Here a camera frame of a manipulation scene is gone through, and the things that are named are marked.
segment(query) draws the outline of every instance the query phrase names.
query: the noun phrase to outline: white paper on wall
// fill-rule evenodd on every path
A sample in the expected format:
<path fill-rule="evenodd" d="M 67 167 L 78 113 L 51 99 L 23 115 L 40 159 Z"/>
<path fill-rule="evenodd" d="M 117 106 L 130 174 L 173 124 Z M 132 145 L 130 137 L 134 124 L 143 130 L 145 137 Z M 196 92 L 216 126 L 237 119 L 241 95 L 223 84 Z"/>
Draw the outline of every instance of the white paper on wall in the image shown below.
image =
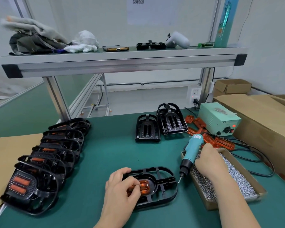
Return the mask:
<path fill-rule="evenodd" d="M 179 0 L 127 0 L 129 25 L 173 25 Z"/>

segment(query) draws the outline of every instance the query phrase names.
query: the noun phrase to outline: white label on screwdriver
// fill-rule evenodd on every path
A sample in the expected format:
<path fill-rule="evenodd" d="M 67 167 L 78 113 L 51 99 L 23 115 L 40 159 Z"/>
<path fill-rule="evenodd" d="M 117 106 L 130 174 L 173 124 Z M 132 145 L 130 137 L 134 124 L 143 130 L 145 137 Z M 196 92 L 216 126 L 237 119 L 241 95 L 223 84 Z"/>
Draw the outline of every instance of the white label on screwdriver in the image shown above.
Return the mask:
<path fill-rule="evenodd" d="M 199 135 L 199 134 L 195 134 L 193 137 L 194 137 L 194 138 L 201 139 L 201 135 Z"/>

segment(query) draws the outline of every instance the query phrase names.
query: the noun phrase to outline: black knob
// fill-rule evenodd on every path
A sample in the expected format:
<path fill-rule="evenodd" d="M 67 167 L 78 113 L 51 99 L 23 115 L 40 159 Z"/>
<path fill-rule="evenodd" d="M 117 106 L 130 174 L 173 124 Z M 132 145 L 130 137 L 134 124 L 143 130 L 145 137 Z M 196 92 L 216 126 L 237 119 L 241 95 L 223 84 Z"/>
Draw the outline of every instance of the black knob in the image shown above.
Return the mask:
<path fill-rule="evenodd" d="M 231 128 L 230 128 L 230 126 L 228 126 L 228 127 L 226 127 L 226 128 L 223 130 L 223 132 L 224 132 L 224 133 L 229 133 L 230 130 L 231 130 Z"/>

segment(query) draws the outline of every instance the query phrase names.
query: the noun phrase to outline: qr code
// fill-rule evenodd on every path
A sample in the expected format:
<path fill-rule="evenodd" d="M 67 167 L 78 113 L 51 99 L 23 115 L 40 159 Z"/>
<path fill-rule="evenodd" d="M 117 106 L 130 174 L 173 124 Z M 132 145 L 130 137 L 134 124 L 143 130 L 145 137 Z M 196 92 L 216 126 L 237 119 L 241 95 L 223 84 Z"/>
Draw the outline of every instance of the qr code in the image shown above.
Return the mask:
<path fill-rule="evenodd" d="M 133 0 L 133 4 L 143 4 L 143 0 Z"/>

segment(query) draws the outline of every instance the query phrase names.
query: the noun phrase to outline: power outlet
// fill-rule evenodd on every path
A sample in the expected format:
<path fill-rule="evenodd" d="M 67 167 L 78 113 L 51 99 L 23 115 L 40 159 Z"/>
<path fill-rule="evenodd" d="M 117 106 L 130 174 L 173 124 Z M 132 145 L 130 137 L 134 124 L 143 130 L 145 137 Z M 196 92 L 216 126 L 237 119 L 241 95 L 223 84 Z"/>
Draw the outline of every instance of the power outlet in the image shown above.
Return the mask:
<path fill-rule="evenodd" d="M 202 87 L 202 85 L 198 85 L 198 84 L 188 86 L 188 91 L 187 91 L 188 107 L 197 107 L 198 106 L 198 104 L 195 104 L 193 102 L 195 99 L 197 101 L 200 100 L 201 87 Z"/>

